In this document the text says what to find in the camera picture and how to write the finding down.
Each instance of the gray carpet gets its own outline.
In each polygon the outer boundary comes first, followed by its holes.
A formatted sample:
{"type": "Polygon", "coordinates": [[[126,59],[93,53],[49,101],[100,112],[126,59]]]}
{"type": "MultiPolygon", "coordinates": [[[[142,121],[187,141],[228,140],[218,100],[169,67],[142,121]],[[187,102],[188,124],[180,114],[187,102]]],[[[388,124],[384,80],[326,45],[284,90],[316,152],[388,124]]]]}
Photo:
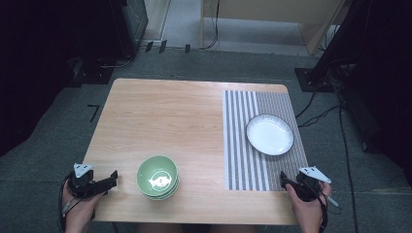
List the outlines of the gray carpet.
{"type": "MultiPolygon", "coordinates": [[[[167,49],[140,50],[127,66],[115,70],[108,85],[67,87],[55,98],[34,133],[0,158],[0,232],[58,232],[57,195],[61,180],[81,163],[102,107],[116,78],[189,81],[280,83],[290,93],[299,113],[311,93],[302,92],[293,68],[312,68],[318,58],[276,54],[167,49]],[[94,108],[100,105],[93,122],[94,108]]],[[[337,105],[336,93],[318,93],[297,123],[337,105]]],[[[412,192],[399,167],[383,154],[364,153],[357,127],[345,110],[343,126],[355,188],[359,232],[410,232],[412,192]]],[[[345,148],[334,110],[318,123],[301,128],[300,135],[310,166],[332,179],[333,198],[343,208],[329,214],[326,232],[355,232],[345,148]]],[[[132,223],[118,223],[120,232],[133,232],[132,223]]],[[[205,226],[186,225],[188,232],[205,226]]],[[[299,232],[297,226],[262,226],[262,232],[299,232]]],[[[90,232],[114,232],[111,222],[93,222],[90,232]]]]}

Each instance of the table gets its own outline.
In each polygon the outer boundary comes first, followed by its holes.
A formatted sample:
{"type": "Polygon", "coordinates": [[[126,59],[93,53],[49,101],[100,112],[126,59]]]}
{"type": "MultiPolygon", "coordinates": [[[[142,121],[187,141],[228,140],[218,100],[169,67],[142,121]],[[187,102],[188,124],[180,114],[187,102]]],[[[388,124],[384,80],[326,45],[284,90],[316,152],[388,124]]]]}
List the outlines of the table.
{"type": "Polygon", "coordinates": [[[340,24],[352,0],[201,0],[200,46],[203,47],[204,18],[219,18],[298,23],[300,34],[310,54],[332,24],[340,24]]]}
{"type": "Polygon", "coordinates": [[[288,93],[283,85],[163,80],[115,80],[84,163],[94,179],[119,172],[95,220],[125,222],[296,224],[285,191],[225,188],[223,91],[288,93]],[[139,165],[163,154],[179,168],[169,199],[153,201],[136,185],[139,165]]]}

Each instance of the hand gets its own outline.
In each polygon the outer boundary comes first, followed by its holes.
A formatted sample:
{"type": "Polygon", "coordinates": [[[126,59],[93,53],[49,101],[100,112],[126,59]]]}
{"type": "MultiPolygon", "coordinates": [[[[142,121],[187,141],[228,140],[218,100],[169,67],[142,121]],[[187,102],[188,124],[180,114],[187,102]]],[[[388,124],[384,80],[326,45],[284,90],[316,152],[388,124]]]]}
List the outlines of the hand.
{"type": "MultiPolygon", "coordinates": [[[[328,183],[320,183],[323,194],[330,196],[332,188],[328,183]]],[[[293,203],[293,211],[299,223],[300,229],[304,233],[318,233],[321,227],[323,213],[321,203],[318,199],[311,202],[304,202],[297,197],[294,188],[290,184],[286,184],[286,190],[293,203]]],[[[326,204],[325,197],[321,194],[320,198],[326,204]]]]}
{"type": "Polygon", "coordinates": [[[71,201],[71,205],[68,209],[70,210],[74,205],[76,205],[76,203],[78,203],[79,201],[80,202],[67,213],[65,232],[87,232],[88,224],[90,222],[93,211],[97,208],[97,203],[102,196],[103,193],[100,193],[86,200],[73,199],[73,195],[68,187],[68,181],[66,181],[63,188],[62,205],[64,206],[66,203],[71,201]]]}

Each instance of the stacked bowls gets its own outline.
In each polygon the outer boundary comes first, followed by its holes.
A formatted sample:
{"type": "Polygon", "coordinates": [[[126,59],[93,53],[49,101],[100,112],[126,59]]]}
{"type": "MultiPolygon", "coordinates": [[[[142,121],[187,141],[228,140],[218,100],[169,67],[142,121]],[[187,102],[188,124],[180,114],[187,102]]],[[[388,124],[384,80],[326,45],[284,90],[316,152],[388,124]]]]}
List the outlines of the stacked bowls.
{"type": "Polygon", "coordinates": [[[140,191],[152,200],[164,200],[175,193],[179,185],[176,164],[167,156],[146,159],[137,171],[140,191]]]}

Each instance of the placemat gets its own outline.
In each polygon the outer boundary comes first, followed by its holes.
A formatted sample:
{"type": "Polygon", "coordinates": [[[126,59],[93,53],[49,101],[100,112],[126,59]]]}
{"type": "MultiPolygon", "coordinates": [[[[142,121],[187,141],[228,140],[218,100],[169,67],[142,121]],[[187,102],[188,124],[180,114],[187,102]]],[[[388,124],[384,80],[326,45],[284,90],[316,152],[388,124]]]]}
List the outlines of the placemat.
{"type": "Polygon", "coordinates": [[[287,93],[225,90],[223,92],[223,139],[226,188],[231,190],[280,191],[280,172],[294,180],[307,160],[287,93]],[[292,148],[279,156],[266,155],[248,141],[250,119],[271,114],[292,129],[292,148]]]}

